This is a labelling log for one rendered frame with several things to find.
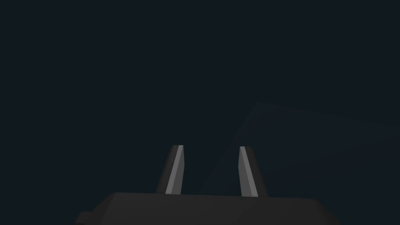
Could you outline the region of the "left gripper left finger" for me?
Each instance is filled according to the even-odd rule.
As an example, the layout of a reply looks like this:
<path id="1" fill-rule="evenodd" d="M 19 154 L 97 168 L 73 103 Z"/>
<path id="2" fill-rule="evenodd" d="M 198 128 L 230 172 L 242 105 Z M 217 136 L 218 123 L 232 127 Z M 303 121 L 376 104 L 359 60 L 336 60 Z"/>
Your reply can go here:
<path id="1" fill-rule="evenodd" d="M 184 175 L 184 146 L 173 145 L 169 151 L 156 193 L 179 195 Z"/>

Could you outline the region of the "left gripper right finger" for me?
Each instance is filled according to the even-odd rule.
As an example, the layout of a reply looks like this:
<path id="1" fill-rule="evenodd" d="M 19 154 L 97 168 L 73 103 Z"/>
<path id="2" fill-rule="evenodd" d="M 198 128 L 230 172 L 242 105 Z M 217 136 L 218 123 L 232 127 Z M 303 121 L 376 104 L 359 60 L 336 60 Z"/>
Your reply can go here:
<path id="1" fill-rule="evenodd" d="M 268 197 L 254 150 L 250 146 L 239 148 L 238 172 L 241 196 Z"/>

